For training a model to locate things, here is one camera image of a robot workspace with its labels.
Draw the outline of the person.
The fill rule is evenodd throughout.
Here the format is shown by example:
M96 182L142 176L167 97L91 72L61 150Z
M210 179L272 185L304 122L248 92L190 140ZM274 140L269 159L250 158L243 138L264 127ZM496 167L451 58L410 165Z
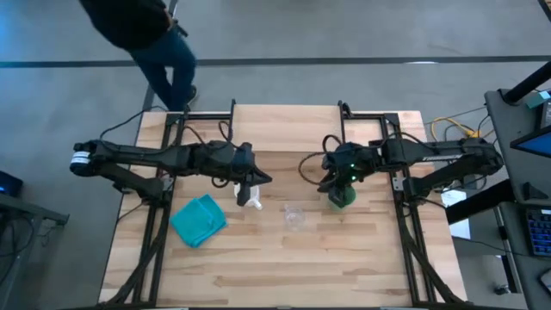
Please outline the person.
M197 97L196 58L162 0L78 0L93 27L129 53L169 111Z

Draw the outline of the clear glass cup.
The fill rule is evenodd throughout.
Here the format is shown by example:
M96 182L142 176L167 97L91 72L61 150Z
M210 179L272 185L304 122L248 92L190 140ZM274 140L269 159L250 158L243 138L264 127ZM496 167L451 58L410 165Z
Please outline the clear glass cup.
M305 223L306 216L301 208L286 205L284 207L284 220L288 229L299 231Z

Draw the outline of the white ceramic mug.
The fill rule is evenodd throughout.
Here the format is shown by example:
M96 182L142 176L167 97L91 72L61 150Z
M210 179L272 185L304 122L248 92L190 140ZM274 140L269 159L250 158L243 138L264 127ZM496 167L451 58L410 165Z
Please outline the white ceramic mug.
M233 185L233 192L235 196L238 196L240 191L240 185L238 183ZM251 187L250 199L245 203L247 208L255 208L257 210L262 210L263 205L260 202L260 187L253 186Z

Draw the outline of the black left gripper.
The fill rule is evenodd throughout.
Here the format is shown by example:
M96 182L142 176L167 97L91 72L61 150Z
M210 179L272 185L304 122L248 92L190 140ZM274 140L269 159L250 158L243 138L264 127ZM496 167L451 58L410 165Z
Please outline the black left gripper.
M244 142L235 151L232 160L232 171L241 175L240 183L236 185L237 204L244 206L251 198L251 185L262 185L272 182L272 177L255 167L255 156L252 151L252 144Z

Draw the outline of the blue lit monitor screen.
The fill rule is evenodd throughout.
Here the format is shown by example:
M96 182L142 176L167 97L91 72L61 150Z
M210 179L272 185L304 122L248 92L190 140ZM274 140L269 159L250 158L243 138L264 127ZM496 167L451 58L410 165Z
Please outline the blue lit monitor screen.
M545 158L551 158L551 125L513 140L510 143L510 147Z

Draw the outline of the grey operator desk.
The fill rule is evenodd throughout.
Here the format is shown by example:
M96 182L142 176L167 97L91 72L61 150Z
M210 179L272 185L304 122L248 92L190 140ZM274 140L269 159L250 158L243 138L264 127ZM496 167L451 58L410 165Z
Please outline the grey operator desk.
M510 147L512 141L535 130L537 113L524 104L505 103L497 91L488 91L484 98L515 196L512 202L500 203L498 210L515 252L523 296L529 310L551 310L551 293L540 282L541 274L551 270L551 258L530 255L525 223L526 209L551 209L551 158Z

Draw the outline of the black diagonal desk beam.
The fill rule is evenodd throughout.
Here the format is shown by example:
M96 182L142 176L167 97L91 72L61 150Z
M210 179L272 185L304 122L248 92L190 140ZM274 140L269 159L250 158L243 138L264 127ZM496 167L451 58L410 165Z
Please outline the black diagonal desk beam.
M446 208L447 220L449 224L455 224L468 219L472 215L495 208L501 202L513 202L515 200L511 181L506 179Z

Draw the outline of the black diagonal pole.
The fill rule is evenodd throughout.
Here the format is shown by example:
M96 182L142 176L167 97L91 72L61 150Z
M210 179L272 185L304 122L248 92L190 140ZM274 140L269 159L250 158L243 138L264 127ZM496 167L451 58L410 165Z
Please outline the black diagonal pole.
M504 102L517 106L517 102L527 96L532 90L546 83L551 78L551 61L526 77L514 88L502 94Z

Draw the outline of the teal small box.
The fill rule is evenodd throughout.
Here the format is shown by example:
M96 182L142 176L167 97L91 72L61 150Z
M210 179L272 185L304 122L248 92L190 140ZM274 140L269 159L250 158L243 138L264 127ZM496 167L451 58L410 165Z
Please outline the teal small box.
M551 100L551 93L548 90L544 90L528 94L525 104L529 109L535 109L549 100Z

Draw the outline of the green plastic cup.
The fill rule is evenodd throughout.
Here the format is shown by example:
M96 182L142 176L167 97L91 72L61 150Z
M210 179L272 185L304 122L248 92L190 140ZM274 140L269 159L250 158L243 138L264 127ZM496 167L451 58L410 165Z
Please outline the green plastic cup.
M354 202L354 200L356 199L356 192L354 190L354 188L352 186L344 186L347 188L347 196L348 196L348 205L346 207L336 207L334 204L331 203L331 206L333 209L336 209L336 210L342 210L344 208L347 208L350 204L352 204Z

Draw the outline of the black device with blue light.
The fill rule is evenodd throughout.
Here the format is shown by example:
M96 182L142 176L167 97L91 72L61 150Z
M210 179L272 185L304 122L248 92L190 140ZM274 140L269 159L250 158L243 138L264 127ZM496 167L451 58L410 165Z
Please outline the black device with blue light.
M19 197L22 192L23 181L17 177L0 171L0 194Z

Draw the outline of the grey side table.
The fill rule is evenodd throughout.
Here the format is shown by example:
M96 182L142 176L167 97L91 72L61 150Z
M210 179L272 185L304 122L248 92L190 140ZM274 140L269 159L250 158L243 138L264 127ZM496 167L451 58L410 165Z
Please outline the grey side table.
M0 310L22 304L25 269L44 220L64 226L69 215L0 194Z

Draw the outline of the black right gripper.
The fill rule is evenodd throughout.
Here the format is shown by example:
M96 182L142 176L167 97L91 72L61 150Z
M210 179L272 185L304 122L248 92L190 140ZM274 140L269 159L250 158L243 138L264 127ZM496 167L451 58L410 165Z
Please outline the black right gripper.
M335 151L328 152L322 160L322 169L327 174L319 181L317 191L328 193L336 207L346 207L346 187L334 187L335 183L362 183L365 177L374 174L381 166L381 156L376 148L345 143Z

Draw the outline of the black keyboard with blue keys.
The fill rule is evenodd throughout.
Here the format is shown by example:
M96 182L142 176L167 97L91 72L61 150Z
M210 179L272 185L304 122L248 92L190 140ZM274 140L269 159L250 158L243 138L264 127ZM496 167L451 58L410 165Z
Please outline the black keyboard with blue keys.
M551 209L527 209L525 220L531 253L534 256L551 257Z

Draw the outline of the teal folded cloth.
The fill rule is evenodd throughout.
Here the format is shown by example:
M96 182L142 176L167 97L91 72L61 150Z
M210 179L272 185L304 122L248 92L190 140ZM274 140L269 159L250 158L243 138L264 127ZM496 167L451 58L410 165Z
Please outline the teal folded cloth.
M227 226L225 213L209 194L192 199L170 218L170 223L191 248L200 247Z

